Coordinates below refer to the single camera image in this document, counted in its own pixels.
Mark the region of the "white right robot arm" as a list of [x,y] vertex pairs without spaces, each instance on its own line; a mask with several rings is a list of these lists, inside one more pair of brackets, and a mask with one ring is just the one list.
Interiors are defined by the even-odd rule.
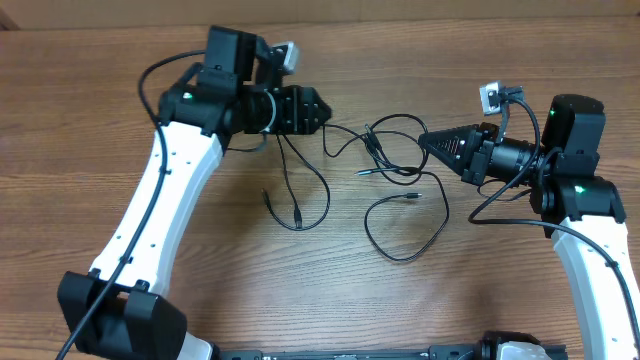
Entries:
[[481,123],[427,132],[419,144],[462,181],[486,178],[531,189],[530,204],[566,272],[588,359],[639,356],[639,287],[632,269],[626,212],[616,186],[600,177],[606,124],[591,97],[553,98],[532,143],[505,137],[505,125]]

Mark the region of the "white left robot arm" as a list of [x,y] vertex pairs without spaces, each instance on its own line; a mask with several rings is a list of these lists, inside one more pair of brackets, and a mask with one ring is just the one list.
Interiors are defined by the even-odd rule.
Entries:
[[57,298],[70,334],[59,351],[106,359],[216,359],[168,301],[173,266],[198,198],[237,133],[311,135],[331,117],[311,87],[285,85],[293,42],[213,26],[204,49],[147,112],[149,160],[112,238],[84,273],[67,272]]

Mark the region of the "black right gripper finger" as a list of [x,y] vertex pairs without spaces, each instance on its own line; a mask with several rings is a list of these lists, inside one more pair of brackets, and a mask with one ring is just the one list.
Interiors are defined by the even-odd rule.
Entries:
[[428,145],[436,146],[439,143],[446,143],[450,140],[467,140],[474,131],[474,125],[466,125],[446,130],[427,132],[419,136],[418,143],[422,148],[426,148]]
[[462,175],[466,165],[465,142],[436,142],[427,143],[426,150],[436,157],[442,164],[447,166],[457,175]]

